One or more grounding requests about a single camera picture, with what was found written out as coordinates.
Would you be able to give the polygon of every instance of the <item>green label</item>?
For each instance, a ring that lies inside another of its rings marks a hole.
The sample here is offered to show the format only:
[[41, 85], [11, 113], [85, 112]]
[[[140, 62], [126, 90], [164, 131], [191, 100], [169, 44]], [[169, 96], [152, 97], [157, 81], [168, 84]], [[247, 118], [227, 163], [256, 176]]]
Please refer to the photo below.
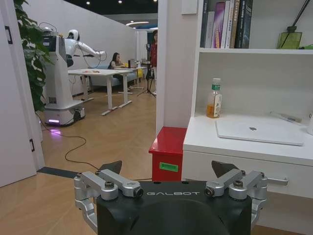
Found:
[[218, 84], [212, 84], [212, 90], [219, 91], [221, 89], [221, 86]]
[[168, 164], [168, 163], [160, 163], [160, 169], [178, 172], [178, 165], [172, 165], [172, 164]]

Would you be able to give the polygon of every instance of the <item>drawer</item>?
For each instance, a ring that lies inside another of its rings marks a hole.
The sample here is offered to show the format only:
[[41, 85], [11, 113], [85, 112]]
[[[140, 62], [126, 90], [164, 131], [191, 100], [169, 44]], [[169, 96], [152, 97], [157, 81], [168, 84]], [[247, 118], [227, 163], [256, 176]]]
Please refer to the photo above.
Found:
[[252, 170], [257, 170], [264, 172], [268, 178], [281, 180], [287, 178], [289, 182], [286, 186], [269, 183], [268, 191], [313, 198], [312, 166], [184, 151], [182, 178], [205, 181], [216, 179], [211, 165], [212, 161], [234, 164], [239, 169], [245, 170], [247, 174]]

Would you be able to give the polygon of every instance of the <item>sitting woman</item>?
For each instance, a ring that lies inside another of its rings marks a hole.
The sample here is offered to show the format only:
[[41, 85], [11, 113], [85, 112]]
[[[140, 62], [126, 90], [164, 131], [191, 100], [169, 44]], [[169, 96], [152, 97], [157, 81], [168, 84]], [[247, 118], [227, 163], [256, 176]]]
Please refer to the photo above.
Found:
[[[126, 68], [123, 63], [121, 62], [121, 58], [120, 58], [120, 55], [119, 53], [114, 53], [113, 54], [113, 58], [108, 66], [108, 69], [109, 70], [113, 70], [113, 69], [116, 69], [116, 68]], [[123, 82], [123, 75], [121, 74], [115, 74], [113, 75], [113, 77], [117, 78], [118, 81], [123, 85], [124, 82]]]

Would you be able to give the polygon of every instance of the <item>bookshelf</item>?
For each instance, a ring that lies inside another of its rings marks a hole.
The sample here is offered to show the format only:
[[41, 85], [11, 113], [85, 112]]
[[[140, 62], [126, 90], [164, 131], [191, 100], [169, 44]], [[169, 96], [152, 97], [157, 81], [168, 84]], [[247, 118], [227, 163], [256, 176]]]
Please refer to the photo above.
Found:
[[200, 48], [199, 52], [200, 53], [313, 55], [313, 50], [281, 50], [281, 49], [217, 49], [217, 48]]
[[[209, 1], [213, 10], [218, 0]], [[222, 79], [222, 111], [272, 110], [306, 117], [313, 110], [313, 50], [276, 49], [303, 2], [253, 0], [249, 49], [201, 48], [203, 0], [199, 0], [192, 117], [205, 115], [213, 77]], [[313, 2], [299, 21], [302, 43], [313, 43]]]

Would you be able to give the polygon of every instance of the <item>drawer handle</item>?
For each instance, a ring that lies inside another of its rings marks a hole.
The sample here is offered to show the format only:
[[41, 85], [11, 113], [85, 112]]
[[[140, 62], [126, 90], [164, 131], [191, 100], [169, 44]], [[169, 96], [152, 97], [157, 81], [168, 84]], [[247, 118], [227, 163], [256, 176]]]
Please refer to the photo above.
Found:
[[268, 177], [268, 183], [276, 185], [287, 185], [289, 182], [288, 178], [285, 179], [274, 179]]

